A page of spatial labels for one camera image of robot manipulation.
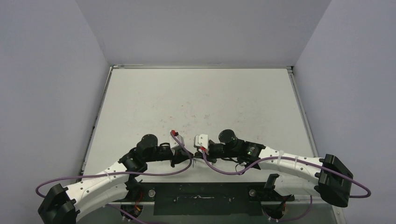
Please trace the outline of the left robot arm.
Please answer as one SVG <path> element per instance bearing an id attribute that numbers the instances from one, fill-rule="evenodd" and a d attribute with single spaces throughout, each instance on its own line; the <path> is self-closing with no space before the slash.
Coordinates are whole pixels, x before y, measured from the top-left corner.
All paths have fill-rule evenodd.
<path id="1" fill-rule="evenodd" d="M 77 176 L 79 182 L 51 187 L 38 208 L 45 224 L 75 224 L 90 212 L 114 201 L 141 200 L 145 190 L 136 178 L 146 172 L 149 162 L 170 161 L 171 167 L 184 161 L 192 165 L 193 154 L 177 132 L 170 132 L 169 143 L 158 143 L 146 134 L 128 153 L 96 175 Z"/>

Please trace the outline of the large metal key ring plate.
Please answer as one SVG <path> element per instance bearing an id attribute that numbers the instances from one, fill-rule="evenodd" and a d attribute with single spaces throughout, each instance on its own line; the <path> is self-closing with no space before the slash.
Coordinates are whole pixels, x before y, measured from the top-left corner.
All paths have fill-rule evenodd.
<path id="1" fill-rule="evenodd" d="M 201 159 L 201 152 L 200 151 L 196 151 L 194 153 L 190 153 L 191 154 L 191 167 L 194 168 L 195 163 L 197 162 L 197 159 Z"/>

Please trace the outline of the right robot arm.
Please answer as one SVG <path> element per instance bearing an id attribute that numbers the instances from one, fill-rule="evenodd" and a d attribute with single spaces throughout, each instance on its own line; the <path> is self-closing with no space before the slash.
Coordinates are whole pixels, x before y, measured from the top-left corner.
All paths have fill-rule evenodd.
<path id="1" fill-rule="evenodd" d="M 330 205 L 348 206 L 352 172 L 331 154 L 324 158 L 304 157 L 275 150 L 263 144 L 239 139 L 231 129 L 219 134 L 219 143 L 200 134 L 194 138 L 198 158 L 206 158 L 215 163 L 220 158 L 235 158 L 240 165 L 257 170 L 272 170 L 279 177 L 268 179 L 264 194 L 269 200 L 280 196 L 319 196 Z"/>

